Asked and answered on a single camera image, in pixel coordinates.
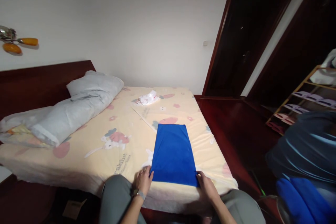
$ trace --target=cartoon rabbit print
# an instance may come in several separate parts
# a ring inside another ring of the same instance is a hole
[[[113,147],[121,147],[124,150],[126,147],[126,144],[129,143],[130,141],[129,137],[124,135],[121,132],[117,132],[116,128],[111,129],[108,131],[107,134],[105,134],[105,136],[101,138],[101,141],[105,142],[104,146],[89,151],[85,155],[85,158],[87,158],[88,156],[92,155],[94,152],[100,149],[112,149]]]
[[[141,165],[141,168],[152,165],[154,152],[149,149],[146,149],[146,152],[148,154],[148,160]]]

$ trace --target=person's left hand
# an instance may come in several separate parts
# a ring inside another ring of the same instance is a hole
[[[138,174],[136,175],[137,178],[135,179],[136,189],[141,190],[145,196],[147,195],[149,188],[151,187],[151,183],[154,176],[154,171],[152,171],[152,173],[149,176],[150,170],[151,166],[146,166],[145,168],[143,168],[141,171],[138,172]]]

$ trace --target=wristwatch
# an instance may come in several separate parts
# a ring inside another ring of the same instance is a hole
[[[135,197],[137,195],[140,195],[141,198],[145,201],[146,196],[144,195],[144,193],[141,190],[139,190],[139,189],[134,190],[132,197]]]

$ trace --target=gray pants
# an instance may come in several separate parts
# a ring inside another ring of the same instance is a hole
[[[106,181],[101,199],[100,224],[120,223],[131,203],[131,191],[131,183],[122,175],[114,175]],[[247,193],[240,190],[231,190],[221,199],[237,224],[265,223],[258,204]],[[220,224],[217,215],[212,218],[211,223]],[[146,224],[141,213],[139,214],[138,224]]]

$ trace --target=wall lamp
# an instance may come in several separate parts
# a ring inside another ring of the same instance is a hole
[[[6,26],[0,26],[0,39],[2,39],[5,44],[2,45],[2,48],[6,52],[20,54],[22,53],[21,48],[14,42],[19,42],[21,44],[37,46],[39,41],[37,38],[18,38],[16,39],[16,31],[12,28]]]

